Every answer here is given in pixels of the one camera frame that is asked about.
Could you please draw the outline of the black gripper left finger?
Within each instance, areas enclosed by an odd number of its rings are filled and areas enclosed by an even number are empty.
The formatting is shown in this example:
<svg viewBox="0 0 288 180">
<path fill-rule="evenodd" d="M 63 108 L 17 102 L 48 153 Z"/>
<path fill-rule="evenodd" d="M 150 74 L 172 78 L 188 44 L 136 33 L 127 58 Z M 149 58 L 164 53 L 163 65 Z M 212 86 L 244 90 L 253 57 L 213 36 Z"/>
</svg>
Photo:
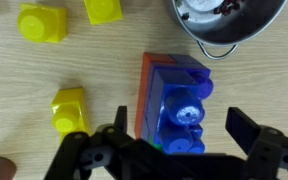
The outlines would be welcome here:
<svg viewBox="0 0 288 180">
<path fill-rule="evenodd" d="M 127 107 L 119 106 L 117 108 L 115 120 L 114 120 L 114 128 L 116 132 L 127 132 L 128 126 L 128 118 L 127 118 Z"/>
</svg>

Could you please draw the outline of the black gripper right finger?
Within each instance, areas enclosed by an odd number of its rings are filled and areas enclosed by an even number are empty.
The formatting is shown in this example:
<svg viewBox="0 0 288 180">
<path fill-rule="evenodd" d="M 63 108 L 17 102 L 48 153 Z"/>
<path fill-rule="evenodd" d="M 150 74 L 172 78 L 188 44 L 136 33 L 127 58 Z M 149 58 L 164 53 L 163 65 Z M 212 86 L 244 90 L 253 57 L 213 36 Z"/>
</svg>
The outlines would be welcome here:
<svg viewBox="0 0 288 180">
<path fill-rule="evenodd" d="M 261 127 L 238 107 L 228 108 L 225 128 L 245 154 L 261 131 Z"/>
</svg>

